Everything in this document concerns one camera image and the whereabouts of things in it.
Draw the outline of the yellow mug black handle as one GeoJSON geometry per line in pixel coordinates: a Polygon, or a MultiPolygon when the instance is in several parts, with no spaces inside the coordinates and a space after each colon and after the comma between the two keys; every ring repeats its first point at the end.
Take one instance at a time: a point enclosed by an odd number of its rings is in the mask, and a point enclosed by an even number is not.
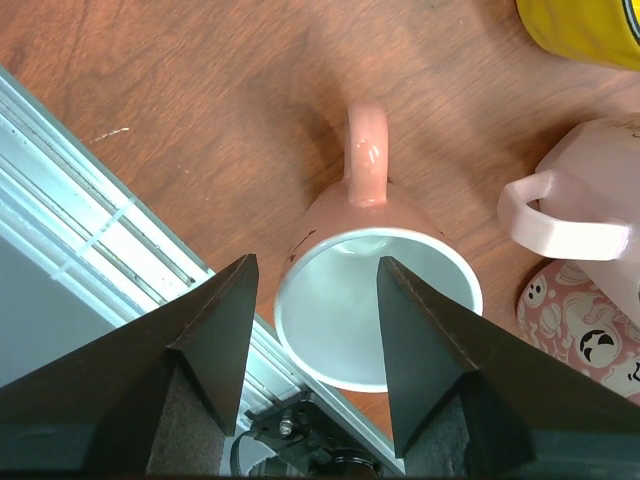
{"type": "Polygon", "coordinates": [[[639,70],[639,3],[517,0],[520,20],[545,51],[583,63],[639,70]]]}

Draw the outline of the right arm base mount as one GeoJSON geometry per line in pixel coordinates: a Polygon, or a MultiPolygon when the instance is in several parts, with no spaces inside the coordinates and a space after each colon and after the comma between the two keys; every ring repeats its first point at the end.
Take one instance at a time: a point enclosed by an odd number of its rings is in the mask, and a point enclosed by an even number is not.
{"type": "Polygon", "coordinates": [[[381,461],[355,430],[310,390],[248,418],[246,435],[273,451],[289,470],[306,477],[384,476],[381,461]]]}

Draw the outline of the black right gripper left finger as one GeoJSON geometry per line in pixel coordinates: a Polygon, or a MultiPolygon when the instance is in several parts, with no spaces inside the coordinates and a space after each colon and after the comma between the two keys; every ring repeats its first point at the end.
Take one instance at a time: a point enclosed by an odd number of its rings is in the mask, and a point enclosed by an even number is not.
{"type": "Polygon", "coordinates": [[[5,475],[216,475],[259,281],[247,254],[1,390],[5,475]]]}

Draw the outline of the pink faceted mug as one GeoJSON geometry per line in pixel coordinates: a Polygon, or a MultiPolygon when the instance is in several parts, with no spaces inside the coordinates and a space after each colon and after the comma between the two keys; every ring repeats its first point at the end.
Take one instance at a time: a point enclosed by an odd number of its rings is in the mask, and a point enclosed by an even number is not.
{"type": "Polygon", "coordinates": [[[533,174],[503,188],[497,214],[516,243],[577,262],[629,318],[639,318],[638,114],[573,128],[533,174]]]}

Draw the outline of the pink ghost pattern mug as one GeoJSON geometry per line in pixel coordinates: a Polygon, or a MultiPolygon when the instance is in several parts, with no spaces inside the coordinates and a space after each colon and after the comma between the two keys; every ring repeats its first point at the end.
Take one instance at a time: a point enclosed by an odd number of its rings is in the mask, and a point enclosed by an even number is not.
{"type": "Polygon", "coordinates": [[[530,344],[639,402],[639,327],[575,262],[541,269],[522,291],[516,318],[530,344]]]}

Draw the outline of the pink dotted square mug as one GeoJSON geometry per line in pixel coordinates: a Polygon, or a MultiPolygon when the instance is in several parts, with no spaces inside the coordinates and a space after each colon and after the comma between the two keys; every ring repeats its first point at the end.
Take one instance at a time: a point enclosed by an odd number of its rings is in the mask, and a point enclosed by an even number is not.
{"type": "Polygon", "coordinates": [[[278,339],[314,379],[344,390],[387,389],[377,269],[392,256],[436,290],[482,313],[479,280],[450,240],[388,178],[389,130],[373,102],[347,110],[344,174],[298,227],[274,300],[278,339]]]}

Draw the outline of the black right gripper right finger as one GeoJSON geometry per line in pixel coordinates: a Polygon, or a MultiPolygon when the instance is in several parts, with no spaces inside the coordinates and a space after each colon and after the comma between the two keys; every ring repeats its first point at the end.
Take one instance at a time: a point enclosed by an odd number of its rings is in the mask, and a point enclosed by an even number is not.
{"type": "Polygon", "coordinates": [[[392,257],[377,296],[394,448],[409,475],[635,475],[639,409],[392,257]]]}

